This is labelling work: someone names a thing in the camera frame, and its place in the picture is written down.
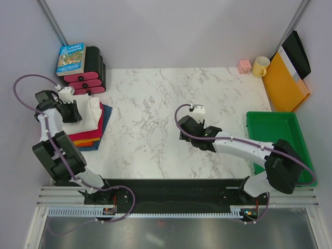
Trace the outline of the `white t shirt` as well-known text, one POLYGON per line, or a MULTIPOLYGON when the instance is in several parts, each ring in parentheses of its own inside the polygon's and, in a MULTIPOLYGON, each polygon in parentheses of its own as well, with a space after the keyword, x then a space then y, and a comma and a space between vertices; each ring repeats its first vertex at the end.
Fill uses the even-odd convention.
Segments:
POLYGON ((96 130, 102 113, 100 109, 100 98, 91 97, 87 94, 74 95, 73 97, 77 102, 78 111, 82 120, 76 123, 63 123, 63 130, 68 135, 96 130))

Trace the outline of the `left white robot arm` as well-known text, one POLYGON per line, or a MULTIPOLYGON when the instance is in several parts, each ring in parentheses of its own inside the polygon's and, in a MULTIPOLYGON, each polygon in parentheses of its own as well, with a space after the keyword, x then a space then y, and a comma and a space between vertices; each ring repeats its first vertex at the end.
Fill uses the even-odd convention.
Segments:
POLYGON ((35 118, 40 122, 41 138, 32 150, 55 181, 76 183, 86 194, 96 193, 103 204, 112 202, 114 192, 103 177, 93 173, 70 135, 94 131, 102 121, 99 98, 75 95, 71 87, 59 92, 44 90, 35 94, 35 118))

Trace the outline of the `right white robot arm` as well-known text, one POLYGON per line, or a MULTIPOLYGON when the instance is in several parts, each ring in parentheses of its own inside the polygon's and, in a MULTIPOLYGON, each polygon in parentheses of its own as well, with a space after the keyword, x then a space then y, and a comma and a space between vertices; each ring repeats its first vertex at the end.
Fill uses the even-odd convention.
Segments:
POLYGON ((246 177, 238 190, 238 199, 250 204, 260 194, 277 190, 292 194, 299 184, 305 166, 291 144, 279 139, 276 143, 241 139, 214 126, 204 127, 187 115, 178 122, 181 139, 203 151, 230 154, 251 161, 265 170, 257 175, 246 177))

